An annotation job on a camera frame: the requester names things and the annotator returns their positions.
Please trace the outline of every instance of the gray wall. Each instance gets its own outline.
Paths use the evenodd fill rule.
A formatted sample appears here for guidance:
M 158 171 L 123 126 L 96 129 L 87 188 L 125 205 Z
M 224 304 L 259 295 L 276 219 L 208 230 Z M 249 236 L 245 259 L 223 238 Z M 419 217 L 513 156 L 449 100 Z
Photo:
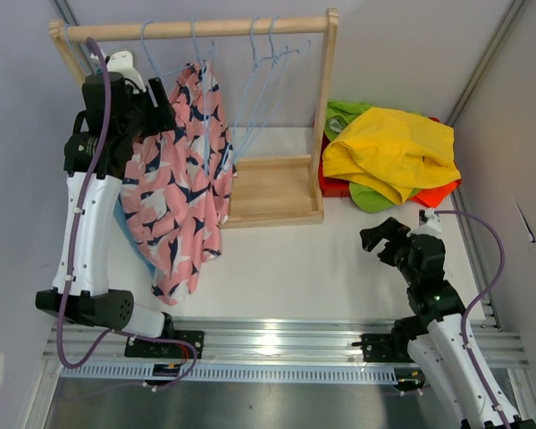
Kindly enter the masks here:
M 495 225 L 507 264 L 494 299 L 508 330 L 522 334 L 536 388 L 536 1 L 456 125 L 456 158 L 470 209 Z M 497 267 L 492 237 L 479 232 L 486 266 Z
M 63 240 L 63 143 L 81 105 L 47 0 L 0 0 L 0 429 L 20 427 L 52 320 L 33 304 Z
M 339 30 L 331 96 L 403 108 L 429 116 L 447 117 L 461 94 L 483 48 L 510 0 L 70 0 L 81 24 L 107 22 L 190 21 L 254 16 L 322 15 L 338 7 Z M 307 35 L 278 36 L 300 46 Z M 264 55 L 267 37 L 258 38 Z M 317 90 L 321 37 L 312 36 L 313 48 L 303 76 L 294 82 L 274 125 L 312 123 Z M 200 40 L 205 52 L 210 40 Z M 227 115 L 233 121 L 252 69 L 247 38 L 216 40 L 215 72 L 221 82 Z M 164 71 L 194 59 L 190 40 L 148 43 Z M 139 43 L 122 43 L 138 55 L 143 72 L 150 73 Z M 290 60 L 290 78 L 297 63 Z M 171 85 L 174 77 L 165 78 Z M 250 100 L 256 100 L 255 85 Z

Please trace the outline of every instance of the orange cloth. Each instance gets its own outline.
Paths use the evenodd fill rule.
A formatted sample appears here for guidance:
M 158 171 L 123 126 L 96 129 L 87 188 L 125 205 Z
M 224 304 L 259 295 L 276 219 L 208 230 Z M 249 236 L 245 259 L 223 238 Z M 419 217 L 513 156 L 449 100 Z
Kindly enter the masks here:
M 452 181 L 447 185 L 439 186 L 438 188 L 423 189 L 414 197 L 409 198 L 409 201 L 414 201 L 424 205 L 425 207 L 436 208 L 441 201 L 450 194 L 453 190 L 458 188 L 461 184 L 461 180 Z

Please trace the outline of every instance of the yellow shirt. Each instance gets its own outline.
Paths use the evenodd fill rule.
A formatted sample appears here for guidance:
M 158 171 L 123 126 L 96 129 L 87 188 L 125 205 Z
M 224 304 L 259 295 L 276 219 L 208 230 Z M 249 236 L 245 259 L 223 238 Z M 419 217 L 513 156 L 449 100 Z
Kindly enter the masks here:
M 418 114 L 373 107 L 358 116 L 323 153 L 323 175 L 368 186 L 395 204 L 413 189 L 460 179 L 453 129 Z

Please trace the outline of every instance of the pink garment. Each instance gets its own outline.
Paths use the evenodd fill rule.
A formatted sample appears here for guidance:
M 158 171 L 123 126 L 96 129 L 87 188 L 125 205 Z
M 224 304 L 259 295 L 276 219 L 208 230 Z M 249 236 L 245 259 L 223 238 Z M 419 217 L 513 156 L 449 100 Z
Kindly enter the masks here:
M 127 225 L 140 252 L 156 267 L 152 292 L 169 305 L 193 292 L 201 264 L 221 254 L 219 224 L 228 219 L 232 144 L 221 91 L 209 67 L 202 73 L 190 64 L 181 73 L 169 98 L 176 130 L 133 145 L 121 188 Z M 208 176 L 203 87 L 210 122 Z

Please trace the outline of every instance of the wooden rack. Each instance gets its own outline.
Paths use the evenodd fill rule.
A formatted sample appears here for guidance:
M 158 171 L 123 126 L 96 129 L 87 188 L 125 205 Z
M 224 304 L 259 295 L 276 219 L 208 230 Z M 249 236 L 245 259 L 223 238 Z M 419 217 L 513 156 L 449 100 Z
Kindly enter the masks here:
M 248 36 L 253 23 L 255 34 L 268 34 L 272 18 L 255 21 L 196 21 L 195 37 Z M 73 45 L 85 42 L 87 38 L 98 42 L 140 40 L 142 28 L 141 23 L 73 26 L 67 28 L 67 39 Z M 325 16 L 282 17 L 274 23 L 273 34 L 323 33 L 321 76 L 314 119 L 314 148 L 312 154 L 307 156 L 244 158 L 239 161 L 239 176 L 233 183 L 230 216 L 225 228 L 322 222 L 323 202 L 317 173 L 337 30 L 337 9 L 328 9 Z M 71 75 L 81 86 L 85 73 L 74 55 L 79 50 L 72 50 L 67 45 L 63 22 L 51 21 L 49 33 Z M 147 40 L 192 36 L 191 22 L 150 23 L 146 25 L 143 35 Z

